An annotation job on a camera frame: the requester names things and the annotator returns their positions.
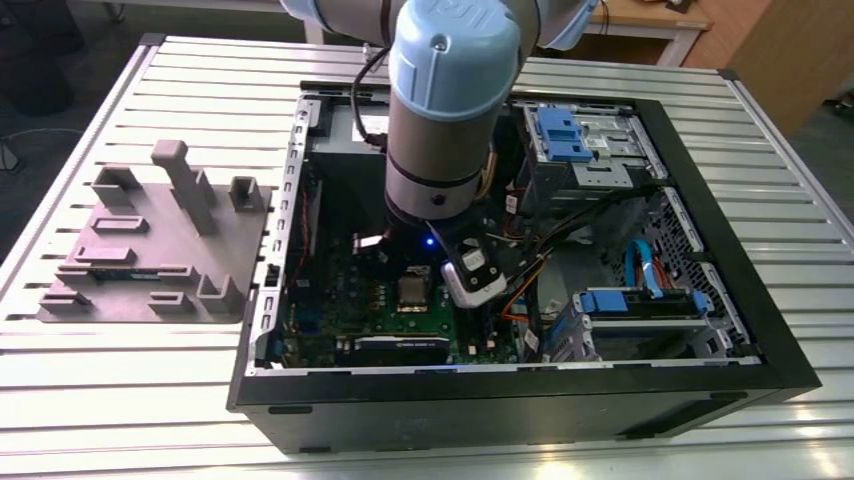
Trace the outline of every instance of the metal bracket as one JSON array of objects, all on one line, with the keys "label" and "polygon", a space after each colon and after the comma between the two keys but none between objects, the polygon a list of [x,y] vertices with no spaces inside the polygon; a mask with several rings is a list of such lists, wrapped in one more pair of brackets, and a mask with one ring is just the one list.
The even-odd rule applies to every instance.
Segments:
[{"label": "metal bracket", "polygon": [[581,187],[632,188],[632,176],[619,161],[599,160],[591,163],[574,163],[573,171]]}]

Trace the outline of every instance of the black cable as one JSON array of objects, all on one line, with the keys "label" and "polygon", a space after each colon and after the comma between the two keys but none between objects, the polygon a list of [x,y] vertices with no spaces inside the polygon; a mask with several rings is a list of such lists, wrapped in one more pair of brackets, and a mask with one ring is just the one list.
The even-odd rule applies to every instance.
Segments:
[{"label": "black cable", "polygon": [[644,187],[633,188],[632,190],[611,192],[593,205],[577,212],[574,215],[566,217],[555,224],[549,233],[538,242],[535,254],[546,251],[554,245],[554,243],[557,243],[554,242],[555,239],[561,241],[561,239],[566,238],[566,236],[570,235],[575,230],[589,225],[594,220],[594,218],[590,217],[597,217],[598,215],[605,213],[605,211],[610,207],[621,202],[625,202],[626,200],[650,196],[660,190],[660,188],[661,187],[658,185],[645,185]]},{"label": "black cable", "polygon": [[602,0],[602,8],[605,9],[605,35],[607,35],[611,28],[611,8],[607,0]]},{"label": "black cable", "polygon": [[374,57],[369,60],[369,62],[362,67],[362,70],[357,74],[357,78],[354,79],[353,86],[350,88],[350,106],[353,108],[353,117],[354,122],[357,123],[357,130],[359,130],[359,135],[362,135],[365,143],[367,143],[369,145],[374,145],[383,150],[386,149],[386,139],[389,138],[389,134],[382,133],[379,135],[375,135],[373,133],[369,133],[367,129],[365,128],[365,123],[362,122],[362,113],[359,113],[359,102],[357,100],[359,96],[359,86],[362,85],[362,80],[365,80],[366,75],[369,74],[377,63],[386,57],[386,55],[389,55],[390,51],[391,48],[386,47],[377,53],[377,55],[374,55]]},{"label": "black cable", "polygon": [[525,308],[529,312],[529,329],[539,341],[538,348],[533,354],[534,358],[526,359],[526,363],[539,363],[543,356],[543,348],[546,347],[543,341],[543,318],[539,314],[539,278],[534,279],[525,292]]}]

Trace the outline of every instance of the aluminum table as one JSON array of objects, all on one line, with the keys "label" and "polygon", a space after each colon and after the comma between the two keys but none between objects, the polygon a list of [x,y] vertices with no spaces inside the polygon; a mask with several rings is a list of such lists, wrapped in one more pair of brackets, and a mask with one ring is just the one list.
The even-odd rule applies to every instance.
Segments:
[{"label": "aluminum table", "polygon": [[337,46],[156,35],[144,43],[0,268],[0,475],[854,475],[854,231],[744,86],[714,71],[533,59],[517,90],[664,103],[825,384],[786,404],[670,440],[285,456],[225,408],[239,325],[40,323],[102,165],[166,181],[148,155],[158,139],[179,138],[211,183],[251,175],[275,185],[299,82],[347,82],[363,59]]}]

